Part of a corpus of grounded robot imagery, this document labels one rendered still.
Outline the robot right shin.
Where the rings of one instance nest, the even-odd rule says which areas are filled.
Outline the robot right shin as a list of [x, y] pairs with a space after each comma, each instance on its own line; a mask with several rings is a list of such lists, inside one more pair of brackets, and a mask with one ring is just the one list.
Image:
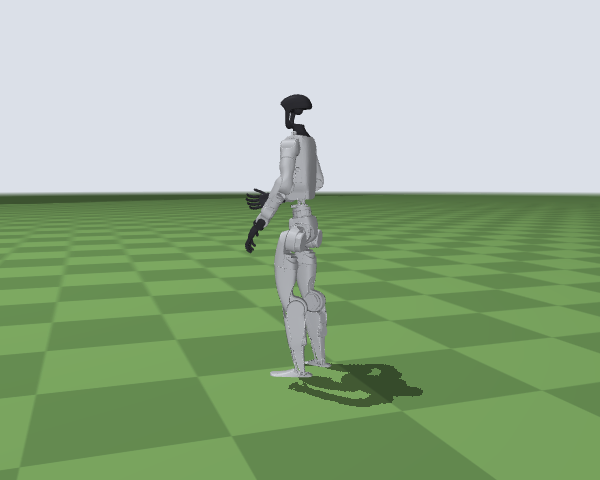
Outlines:
[[[319, 362], [321, 362], [322, 365], [323, 360], [325, 361], [325, 336], [327, 335], [327, 312], [325, 305], [319, 311], [310, 311], [307, 309], [305, 319], [307, 333], [311, 341], [312, 351], [314, 353], [315, 363], [320, 364]], [[316, 357], [318, 362], [316, 361]]]

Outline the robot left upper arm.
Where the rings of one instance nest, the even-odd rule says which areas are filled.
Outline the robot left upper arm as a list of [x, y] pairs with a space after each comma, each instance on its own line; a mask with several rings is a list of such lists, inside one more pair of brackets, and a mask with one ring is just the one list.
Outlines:
[[282, 184], [278, 192], [288, 195], [294, 190], [293, 173], [296, 156], [300, 153], [299, 139], [291, 138], [281, 141], [280, 153], [280, 177], [282, 177]]

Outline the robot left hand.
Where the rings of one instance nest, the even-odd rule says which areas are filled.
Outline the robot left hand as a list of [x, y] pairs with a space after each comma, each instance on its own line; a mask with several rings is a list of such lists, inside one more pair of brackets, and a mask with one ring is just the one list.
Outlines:
[[249, 253], [251, 253], [251, 252], [252, 252], [252, 250], [254, 250], [254, 249], [253, 249], [253, 247], [251, 246], [251, 244], [252, 244], [254, 247], [256, 247], [256, 245], [253, 243], [253, 237], [254, 237], [255, 235], [256, 235], [256, 236], [259, 236], [259, 234], [258, 234], [258, 230], [261, 230], [261, 231], [262, 231], [262, 230], [264, 229], [264, 228], [263, 228], [263, 227], [264, 227], [264, 225], [265, 225], [265, 221], [264, 221], [263, 219], [259, 219], [257, 222], [256, 222], [256, 220], [254, 220], [254, 222], [253, 222], [253, 227], [251, 228], [251, 230], [250, 230], [250, 232], [249, 232], [249, 234], [248, 234], [248, 239], [247, 239], [247, 241], [246, 241], [246, 243], [245, 243], [245, 248], [246, 248], [246, 250], [247, 250]]

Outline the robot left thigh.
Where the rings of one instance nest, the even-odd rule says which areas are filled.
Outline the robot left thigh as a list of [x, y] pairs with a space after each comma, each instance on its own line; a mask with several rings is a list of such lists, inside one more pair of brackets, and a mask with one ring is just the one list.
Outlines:
[[296, 254], [291, 253], [291, 251], [302, 252], [306, 240], [304, 227], [294, 226], [290, 230], [281, 232], [277, 243], [274, 259], [275, 281], [280, 301], [286, 313], [288, 304], [294, 300], [304, 304], [304, 314], [308, 309], [306, 301], [293, 294], [293, 287], [297, 278], [298, 257], [295, 256]]

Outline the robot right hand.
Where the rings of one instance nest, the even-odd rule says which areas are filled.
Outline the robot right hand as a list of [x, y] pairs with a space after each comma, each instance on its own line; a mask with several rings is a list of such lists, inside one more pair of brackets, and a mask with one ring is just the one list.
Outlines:
[[[250, 209], [256, 210], [256, 209], [260, 209], [264, 206], [265, 202], [267, 201], [267, 199], [269, 198], [269, 194], [270, 193], [265, 193], [261, 190], [258, 189], [254, 189], [254, 191], [261, 193], [260, 195], [249, 195], [248, 193], [246, 194], [248, 197], [250, 198], [259, 198], [259, 199], [248, 199], [246, 198], [247, 201], [249, 202], [257, 202], [257, 203], [249, 203], [247, 202]], [[285, 202], [285, 200], [283, 201], [283, 203]], [[257, 206], [260, 205], [260, 206]], [[251, 207], [251, 206], [255, 206], [255, 207]]]

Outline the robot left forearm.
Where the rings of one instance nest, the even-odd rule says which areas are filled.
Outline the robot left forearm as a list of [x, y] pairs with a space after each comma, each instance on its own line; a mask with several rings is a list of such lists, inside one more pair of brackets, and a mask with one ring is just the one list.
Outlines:
[[[265, 221], [265, 225], [263, 228], [267, 227], [271, 218], [275, 215], [276, 211], [280, 204], [283, 203], [284, 197], [281, 195], [279, 191], [280, 186], [282, 184], [282, 177], [278, 177], [274, 183], [274, 186], [269, 194], [269, 198], [265, 202], [264, 206], [261, 209], [261, 213], [256, 218], [256, 222], [259, 219], [263, 219]], [[273, 215], [272, 215], [273, 214]]]

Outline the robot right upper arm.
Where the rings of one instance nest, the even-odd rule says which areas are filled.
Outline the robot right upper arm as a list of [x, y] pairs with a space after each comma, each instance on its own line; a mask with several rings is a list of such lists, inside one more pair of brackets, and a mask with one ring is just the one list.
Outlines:
[[323, 174], [321, 171], [321, 167], [318, 161], [318, 157], [317, 157], [317, 165], [316, 165], [316, 190], [320, 190], [323, 187], [324, 184], [324, 178], [323, 178]]

